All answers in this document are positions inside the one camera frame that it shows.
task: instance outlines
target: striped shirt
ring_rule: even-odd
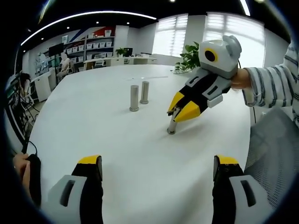
[[[251,89],[243,90],[247,106],[292,106],[294,122],[299,127],[299,54],[291,43],[284,62],[268,68],[245,68],[251,79]]]

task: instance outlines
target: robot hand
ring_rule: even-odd
[[[202,42],[199,46],[201,67],[176,93],[168,109],[173,122],[198,117],[206,108],[217,105],[230,89],[230,79],[238,69],[242,48],[237,38],[224,35],[222,40]]]

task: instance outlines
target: white tabletop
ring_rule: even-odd
[[[84,61],[84,63],[96,62],[101,60],[115,60],[115,59],[148,59],[148,60],[156,60],[154,57],[103,57],[103,58],[95,58]]]
[[[169,135],[167,109],[187,78],[171,66],[125,65],[67,76],[44,104],[30,140],[42,162],[42,203],[85,156],[102,155],[105,224],[205,224],[213,217],[215,154],[245,167],[250,115],[242,92]],[[130,112],[130,86],[149,81],[149,104]],[[28,145],[28,153],[35,150]]]

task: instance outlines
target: floor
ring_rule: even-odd
[[[46,102],[46,100],[43,102],[36,102],[33,107],[29,108],[29,110],[26,111],[26,115],[30,121],[30,125],[28,125],[27,130],[26,130],[26,136],[28,136],[28,137],[30,136],[34,122],[37,119],[38,114],[39,114],[38,111],[41,111],[45,102]]]

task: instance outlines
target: ceiling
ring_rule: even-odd
[[[276,19],[276,17],[268,10],[264,4],[258,4],[254,0],[246,0],[251,13],[251,18],[259,20],[265,24],[265,27],[280,37],[289,40],[289,36],[284,26]],[[21,21],[20,39],[23,41],[33,32],[44,27],[45,25],[54,22],[66,16],[100,10],[126,11],[140,13],[156,17],[157,19],[165,18],[171,15],[188,13],[189,15],[206,14],[206,12],[228,12],[244,15],[242,5],[239,0],[176,0],[174,3],[169,0],[126,0],[126,1],[98,1],[98,0],[83,0],[66,1],[66,0],[50,0],[47,11],[43,19],[39,22],[40,13],[47,4],[45,1],[31,0],[20,3],[20,7],[26,8],[23,20]],[[72,18],[66,21],[57,23],[42,32],[38,33],[28,42],[23,45],[23,49],[31,49],[40,44],[42,41],[50,39],[59,34],[68,31],[89,28],[95,26],[110,26],[110,25],[127,25],[130,22],[130,27],[141,28],[146,25],[156,22],[155,20],[142,18],[139,16],[122,15],[122,14],[94,14]]]

